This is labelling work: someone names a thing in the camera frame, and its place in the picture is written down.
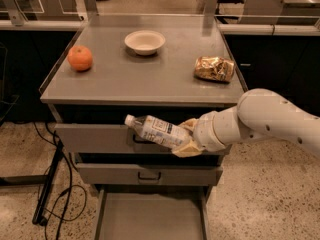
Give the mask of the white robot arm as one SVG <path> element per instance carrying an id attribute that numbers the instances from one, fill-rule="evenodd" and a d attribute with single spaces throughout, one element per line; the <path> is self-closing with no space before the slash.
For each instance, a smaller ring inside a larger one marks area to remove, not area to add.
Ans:
<path id="1" fill-rule="evenodd" d="M 192 157 L 215 152 L 230 144 L 277 138 L 320 157 L 320 118 L 266 89 L 244 93 L 236 106 L 212 111 L 181 126 L 191 135 L 172 153 Z"/>

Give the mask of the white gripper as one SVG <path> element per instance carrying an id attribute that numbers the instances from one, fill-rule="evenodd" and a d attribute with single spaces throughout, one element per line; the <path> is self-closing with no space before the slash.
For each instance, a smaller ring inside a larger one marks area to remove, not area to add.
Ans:
<path id="1" fill-rule="evenodd" d="M 187 158 L 201 155 L 203 152 L 201 148 L 210 152 L 225 149 L 226 146 L 218 139 L 214 130 L 214 118 L 216 114 L 216 111 L 212 111 L 203 114 L 198 119 L 191 118 L 182 122 L 180 127 L 193 132 L 193 139 L 196 142 L 190 140 L 188 143 L 183 143 L 174 148 L 172 153 L 177 157 Z"/>

